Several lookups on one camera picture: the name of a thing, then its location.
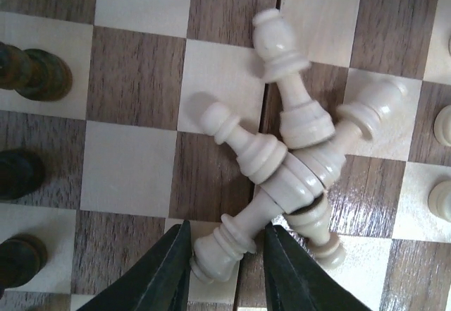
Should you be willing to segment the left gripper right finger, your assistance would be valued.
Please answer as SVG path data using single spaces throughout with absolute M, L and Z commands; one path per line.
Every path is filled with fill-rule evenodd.
M 279 225 L 265 228 L 264 277 L 268 310 L 368 310 Z

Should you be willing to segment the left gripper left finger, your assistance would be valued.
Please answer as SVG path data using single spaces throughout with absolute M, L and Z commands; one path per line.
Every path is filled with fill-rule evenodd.
M 190 223 L 172 226 L 121 278 L 80 309 L 186 310 L 190 287 Z

